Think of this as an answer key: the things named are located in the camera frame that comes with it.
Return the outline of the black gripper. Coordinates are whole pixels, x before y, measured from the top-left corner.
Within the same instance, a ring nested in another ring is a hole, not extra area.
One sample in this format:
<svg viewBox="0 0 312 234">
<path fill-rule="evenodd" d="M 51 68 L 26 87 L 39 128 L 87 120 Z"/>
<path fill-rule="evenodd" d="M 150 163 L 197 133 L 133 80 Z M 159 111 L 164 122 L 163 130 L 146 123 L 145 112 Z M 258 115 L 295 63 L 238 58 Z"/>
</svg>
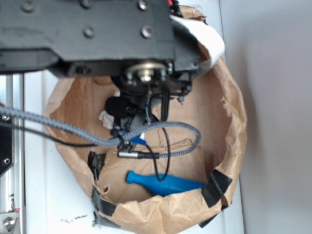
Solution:
<svg viewBox="0 0 312 234">
<path fill-rule="evenodd" d="M 191 91 L 194 71 L 193 65 L 183 68 L 161 62 L 118 66 L 107 71 L 106 75 L 120 91 L 118 97 L 110 97 L 105 102 L 105 111 L 114 117 L 112 136 L 154 122 L 152 109 L 156 105 L 161 105 L 160 119 L 166 121 L 170 100 Z"/>
</svg>

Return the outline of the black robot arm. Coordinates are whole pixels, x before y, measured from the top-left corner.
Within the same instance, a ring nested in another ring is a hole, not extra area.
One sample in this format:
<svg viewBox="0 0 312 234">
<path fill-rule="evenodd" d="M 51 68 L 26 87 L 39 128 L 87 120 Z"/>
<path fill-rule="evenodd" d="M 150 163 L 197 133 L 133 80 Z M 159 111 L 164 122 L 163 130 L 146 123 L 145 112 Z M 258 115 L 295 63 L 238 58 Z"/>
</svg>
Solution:
<svg viewBox="0 0 312 234">
<path fill-rule="evenodd" d="M 114 131 L 153 122 L 183 98 L 199 68 L 197 39 L 177 1 L 3 0 L 0 72 L 49 70 L 59 78 L 109 76 L 120 90 L 106 109 Z"/>
</svg>

